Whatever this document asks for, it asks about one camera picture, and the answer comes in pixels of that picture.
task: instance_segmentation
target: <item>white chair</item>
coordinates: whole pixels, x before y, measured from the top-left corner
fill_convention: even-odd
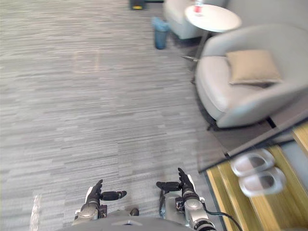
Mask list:
[[[204,4],[224,6],[226,0],[205,0]],[[192,39],[200,37],[203,30],[195,27],[185,17],[186,7],[195,4],[195,0],[165,0],[164,16],[171,30],[179,39]]]
[[[268,50],[283,79],[262,88],[229,84],[226,52]],[[195,73],[200,100],[219,128],[261,121],[308,91],[308,32],[288,25],[250,26],[210,38]]]

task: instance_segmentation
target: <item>white table top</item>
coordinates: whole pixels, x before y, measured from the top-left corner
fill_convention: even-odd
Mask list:
[[[199,15],[194,11],[195,5],[185,9],[187,20],[194,26],[213,32],[224,32],[239,27],[242,21],[232,11],[214,5],[202,5]]]

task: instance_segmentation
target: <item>robotic arm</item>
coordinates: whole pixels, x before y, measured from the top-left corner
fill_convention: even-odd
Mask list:
[[[203,202],[200,201],[198,194],[195,192],[189,176],[181,168],[178,168],[178,171],[180,183],[157,182],[157,187],[164,191],[165,194],[182,190],[182,197],[175,200],[176,208],[185,214],[189,226],[196,231],[215,231],[215,226],[208,220]]]
[[[124,197],[127,192],[101,192],[103,180],[99,180],[86,198],[85,204],[80,211],[76,212],[75,220],[72,225],[105,218],[107,216],[107,205],[101,205],[100,200],[114,201]]]

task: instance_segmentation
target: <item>red object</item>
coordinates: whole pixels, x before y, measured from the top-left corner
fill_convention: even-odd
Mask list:
[[[194,6],[194,11],[196,13],[200,13],[201,12],[201,6]]]

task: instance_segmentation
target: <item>gray armchair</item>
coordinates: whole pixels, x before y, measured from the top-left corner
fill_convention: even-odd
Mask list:
[[[267,88],[229,84],[226,52],[249,49],[270,51],[283,82]],[[263,120],[308,91],[308,32],[274,24],[214,36],[205,45],[195,79],[201,102],[219,128]]]

